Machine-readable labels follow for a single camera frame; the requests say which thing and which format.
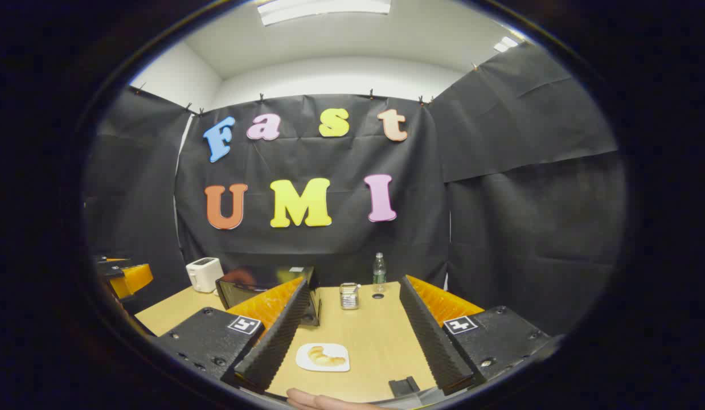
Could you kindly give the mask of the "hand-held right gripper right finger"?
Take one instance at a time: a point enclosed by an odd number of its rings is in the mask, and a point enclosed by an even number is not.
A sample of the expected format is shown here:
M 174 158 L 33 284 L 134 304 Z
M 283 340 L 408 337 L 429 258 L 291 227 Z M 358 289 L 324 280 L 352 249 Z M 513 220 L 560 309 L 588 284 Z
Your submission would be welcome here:
M 509 307 L 485 310 L 416 277 L 399 284 L 400 303 L 446 395 L 498 379 L 552 341 Z

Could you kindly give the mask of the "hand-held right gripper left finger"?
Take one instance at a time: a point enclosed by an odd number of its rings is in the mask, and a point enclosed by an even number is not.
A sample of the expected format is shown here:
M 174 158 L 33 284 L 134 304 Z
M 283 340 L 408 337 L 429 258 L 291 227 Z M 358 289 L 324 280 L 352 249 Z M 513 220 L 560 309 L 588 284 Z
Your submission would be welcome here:
M 154 343 L 186 368 L 264 393 L 272 384 L 311 301 L 297 277 L 223 311 L 203 307 Z

